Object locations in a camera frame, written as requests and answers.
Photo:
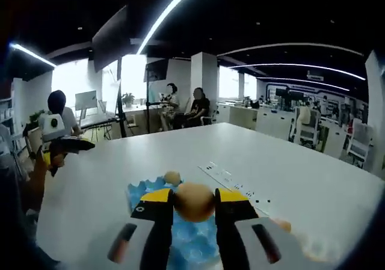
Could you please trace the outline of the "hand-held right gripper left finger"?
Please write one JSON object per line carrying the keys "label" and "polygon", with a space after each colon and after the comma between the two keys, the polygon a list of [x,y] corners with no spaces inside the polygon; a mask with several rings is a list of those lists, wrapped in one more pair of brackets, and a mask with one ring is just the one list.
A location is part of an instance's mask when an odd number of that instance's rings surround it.
{"label": "hand-held right gripper left finger", "polygon": [[143,195],[112,243],[108,259],[128,269],[166,269],[173,214],[172,189]]}

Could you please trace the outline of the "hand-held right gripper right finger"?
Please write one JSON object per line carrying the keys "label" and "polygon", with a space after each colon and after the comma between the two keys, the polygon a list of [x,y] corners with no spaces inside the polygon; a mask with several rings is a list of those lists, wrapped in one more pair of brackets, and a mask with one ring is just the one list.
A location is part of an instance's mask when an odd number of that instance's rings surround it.
{"label": "hand-held right gripper right finger", "polygon": [[246,196],[217,188],[214,201],[224,269],[297,268],[294,238],[271,219],[259,217]]}

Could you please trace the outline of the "person's left hand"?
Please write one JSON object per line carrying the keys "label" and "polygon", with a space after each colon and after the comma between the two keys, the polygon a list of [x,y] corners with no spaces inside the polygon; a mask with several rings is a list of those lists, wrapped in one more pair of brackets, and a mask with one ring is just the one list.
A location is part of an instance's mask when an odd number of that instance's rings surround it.
{"label": "person's left hand", "polygon": [[64,166],[66,153],[60,153],[56,156],[51,156],[51,168],[60,168]]}

